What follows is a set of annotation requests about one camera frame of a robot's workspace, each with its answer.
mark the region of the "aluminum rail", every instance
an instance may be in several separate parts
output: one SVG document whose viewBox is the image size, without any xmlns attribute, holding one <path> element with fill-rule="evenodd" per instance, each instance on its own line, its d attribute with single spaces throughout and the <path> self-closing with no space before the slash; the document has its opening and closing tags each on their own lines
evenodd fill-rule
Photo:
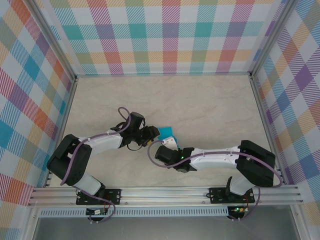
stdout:
<svg viewBox="0 0 320 240">
<path fill-rule="evenodd" d="M 271 34 L 269 35 L 269 38 L 267 39 L 267 42 L 262 49 L 253 69 L 252 69 L 252 75 L 256 76 L 263 64 L 265 63 L 272 47 L 278 40 L 282 30 L 285 28 L 285 25 L 290 18 L 292 12 L 296 8 L 299 0 L 288 0 L 286 1 L 286 4 L 282 10 L 281 15 L 279 16 L 278 20 L 275 23 L 275 26 L 273 27 L 273 30 Z"/>
<path fill-rule="evenodd" d="M 107 187 L 122 189 L 119 207 L 196 207 L 196 206 L 235 206 L 237 204 L 211 204 L 206 197 L 209 188 L 224 186 L 171 186 L 171 187 Z M 258 189 L 254 188 L 255 199 Z M 76 190 L 73 187 L 35 188 L 29 206 L 33 208 L 70 208 L 76 205 Z M 296 185 L 283 185 L 279 188 L 261 188 L 259 205 L 299 205 L 302 196 Z"/>
</svg>

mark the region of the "floor below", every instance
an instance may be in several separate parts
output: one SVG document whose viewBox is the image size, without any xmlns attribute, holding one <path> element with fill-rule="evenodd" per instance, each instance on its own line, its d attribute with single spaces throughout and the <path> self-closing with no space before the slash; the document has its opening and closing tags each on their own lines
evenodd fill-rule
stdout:
<svg viewBox="0 0 320 240">
<path fill-rule="evenodd" d="M 290 206 L 259 206 L 250 218 L 114 217 L 102 224 L 86 218 L 39 218 L 34 240 L 299 240 Z"/>
<path fill-rule="evenodd" d="M 144 115 L 149 126 L 172 127 L 181 148 L 224 149 L 251 140 L 269 149 L 246 75 L 80 78 L 65 135 L 106 132 L 123 121 L 117 111 L 121 106 Z M 226 168 L 188 173 L 159 168 L 149 161 L 147 148 L 126 147 L 93 156 L 86 170 L 109 187 L 217 186 L 238 176 Z M 50 186 L 60 182 L 54 176 Z"/>
</svg>

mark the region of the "blue cloth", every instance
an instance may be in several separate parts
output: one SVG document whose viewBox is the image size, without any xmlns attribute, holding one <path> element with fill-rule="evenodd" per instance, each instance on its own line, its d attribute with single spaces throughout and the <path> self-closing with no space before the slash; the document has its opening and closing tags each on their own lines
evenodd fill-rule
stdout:
<svg viewBox="0 0 320 240">
<path fill-rule="evenodd" d="M 179 145 L 178 145 L 178 140 L 177 138 L 174 136 L 174 133 L 172 131 L 172 127 L 171 126 L 165 126 L 165 127 L 158 127 L 158 130 L 160 132 L 160 136 L 158 136 L 158 139 L 159 140 L 163 140 L 163 139 L 166 139 L 166 138 L 169 138 L 169 137 L 173 137 L 175 142 L 176 142 L 176 145 L 178 146 L 179 148 Z"/>
</svg>

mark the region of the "metal extrusion bar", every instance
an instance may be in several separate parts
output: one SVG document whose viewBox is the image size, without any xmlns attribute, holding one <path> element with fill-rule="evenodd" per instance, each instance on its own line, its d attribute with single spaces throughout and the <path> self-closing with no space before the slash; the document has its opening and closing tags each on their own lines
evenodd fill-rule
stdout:
<svg viewBox="0 0 320 240">
<path fill-rule="evenodd" d="M 26 210 L 28 212 L 28 219 L 25 222 L 25 227 L 22 227 L 21 240 L 32 240 L 34 238 L 38 219 L 40 216 L 40 208 L 30 208 Z"/>
<path fill-rule="evenodd" d="M 211 187 L 225 186 L 180 186 L 180 187 L 121 187 L 119 207 L 210 207 L 234 206 L 235 204 L 210 204 L 206 197 Z M 255 199 L 258 189 L 254 188 Z M 298 205 L 303 199 L 296 185 L 279 188 L 261 188 L 260 205 Z M 35 188 L 30 207 L 34 208 L 83 208 L 76 205 L 76 190 L 73 187 Z"/>
<path fill-rule="evenodd" d="M 279 17 L 279 19 L 277 20 L 277 22 L 275 23 L 275 26 L 272 30 L 272 33 L 270 34 L 263 50 L 261 51 L 253 69 L 252 69 L 252 75 L 256 76 L 257 73 L 259 72 L 259 70 L 261 69 L 261 67 L 263 66 L 263 64 L 265 63 L 272 47 L 274 46 L 274 44 L 276 43 L 276 41 L 278 40 L 278 37 L 280 36 L 282 30 L 284 29 L 291 13 L 293 12 L 293 10 L 295 9 L 296 5 L 298 4 L 299 0 L 288 0 L 286 1 L 286 4 L 283 8 L 283 11 Z"/>
<path fill-rule="evenodd" d="M 36 23 L 39 25 L 41 32 L 45 36 L 46 40 L 48 41 L 50 47 L 53 49 L 55 55 L 61 62 L 61 65 L 65 69 L 68 76 L 76 81 L 77 74 L 72 69 L 64 51 L 60 47 L 58 40 L 56 39 L 54 33 L 52 32 L 50 26 L 48 25 L 45 17 L 43 16 L 41 10 L 39 9 L 38 5 L 33 0 L 24 0 L 25 5 L 29 9 L 31 15 L 35 19 Z"/>
<path fill-rule="evenodd" d="M 239 76 L 248 75 L 247 71 L 234 71 L 234 72 L 215 72 L 215 73 L 139 73 L 130 74 L 130 77 L 150 77 L 150 76 Z M 123 77 L 121 74 L 78 74 L 78 78 L 110 78 L 110 77 Z"/>
<path fill-rule="evenodd" d="M 56 139 L 55 149 L 60 144 L 60 142 L 62 141 L 62 138 L 64 136 L 66 125 L 67 125 L 67 121 L 68 121 L 68 117 L 69 117 L 70 110 L 71 110 L 71 106 L 72 106 L 72 103 L 74 101 L 74 97 L 75 97 L 75 94 L 76 94 L 77 86 L 78 86 L 78 82 L 76 82 L 76 81 L 72 82 L 70 97 L 69 97 L 68 103 L 66 104 L 66 108 L 65 108 L 64 115 L 63 115 L 61 127 L 59 129 L 59 133 L 58 133 L 58 136 L 57 136 L 57 139 Z M 45 178 L 44 178 L 44 180 L 42 182 L 42 186 L 44 186 L 44 187 L 49 186 L 49 184 L 50 184 L 50 182 L 48 182 L 49 174 L 50 174 L 50 171 L 48 169 L 46 169 L 45 170 Z"/>
<path fill-rule="evenodd" d="M 250 84 L 251 84 L 251 87 L 252 87 L 253 95 L 254 95 L 254 98 L 255 98 L 255 101 L 256 101 L 256 104 L 257 104 L 257 108 L 258 108 L 259 113 L 260 113 L 262 125 L 264 127 L 264 131 L 265 131 L 265 134 L 266 134 L 270 149 L 275 155 L 275 160 L 276 160 L 275 163 L 276 163 L 276 165 L 278 167 L 280 167 L 280 169 L 284 173 L 284 174 L 282 174 L 282 178 L 283 178 L 284 182 L 285 183 L 289 183 L 289 180 L 288 180 L 288 177 L 286 175 L 286 172 L 284 171 L 285 168 L 284 168 L 282 162 L 280 161 L 280 153 L 278 151 L 278 148 L 276 147 L 276 143 L 275 143 L 275 141 L 274 141 L 274 139 L 272 137 L 272 134 L 271 134 L 271 129 L 270 129 L 270 125 L 269 125 L 269 122 L 268 122 L 268 118 L 267 118 L 266 112 L 264 111 L 264 108 L 263 108 L 263 105 L 262 105 L 262 99 L 261 99 L 261 97 L 259 95 L 254 75 L 250 78 Z M 297 227 L 297 231 L 298 231 L 298 234 L 299 234 L 300 238 L 303 239 L 303 240 L 311 240 L 311 237 L 310 237 L 306 222 L 304 220 L 304 216 L 303 216 L 304 211 L 302 209 L 302 206 L 293 204 L 290 207 L 291 207 L 292 216 L 294 218 L 295 225 Z"/>
<path fill-rule="evenodd" d="M 250 84 L 251 84 L 252 92 L 253 92 L 254 99 L 255 99 L 255 102 L 256 102 L 256 106 L 257 106 L 259 114 L 260 114 L 260 118 L 261 118 L 261 121 L 262 121 L 262 125 L 263 125 L 263 128 L 264 128 L 266 139 L 267 139 L 267 141 L 269 143 L 271 152 L 275 154 L 275 165 L 278 168 L 280 168 L 281 171 L 283 172 L 285 168 L 284 168 L 284 166 L 282 165 L 282 163 L 280 161 L 280 158 L 279 158 L 280 155 L 278 153 L 275 141 L 273 140 L 273 137 L 272 137 L 272 134 L 271 134 L 271 130 L 270 130 L 270 127 L 269 127 L 269 123 L 268 123 L 268 118 L 267 118 L 266 112 L 264 111 L 264 108 L 263 108 L 263 105 L 262 105 L 262 99 L 261 99 L 261 97 L 259 95 L 258 88 L 257 88 L 256 82 L 255 82 L 253 76 L 250 77 Z M 281 174 L 281 175 L 282 175 L 282 178 L 283 178 L 284 182 L 285 183 L 289 183 L 287 176 L 285 174 Z"/>
<path fill-rule="evenodd" d="M 41 2 L 42 2 L 42 5 L 44 6 L 44 9 L 46 10 L 47 15 L 50 18 L 52 24 L 54 25 L 57 33 L 60 36 L 61 43 L 63 43 L 65 50 L 67 51 L 67 53 L 69 54 L 69 56 L 71 57 L 71 59 L 73 61 L 74 70 L 76 71 L 77 74 L 85 74 L 83 71 L 82 65 L 79 62 L 79 59 L 77 58 L 77 55 L 76 55 L 73 47 L 71 46 L 69 38 L 68 38 L 64 28 L 61 25 L 61 22 L 55 12 L 55 9 L 51 4 L 52 1 L 41 0 Z"/>
</svg>

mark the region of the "white vent grille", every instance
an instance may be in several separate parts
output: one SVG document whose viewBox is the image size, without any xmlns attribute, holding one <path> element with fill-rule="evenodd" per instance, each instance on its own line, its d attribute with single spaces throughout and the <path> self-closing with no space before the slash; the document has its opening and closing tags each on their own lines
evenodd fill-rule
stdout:
<svg viewBox="0 0 320 240">
<path fill-rule="evenodd" d="M 207 217 L 227 216 L 226 206 L 206 207 L 117 207 L 114 217 Z M 43 208 L 40 218 L 83 218 L 86 208 Z"/>
</svg>

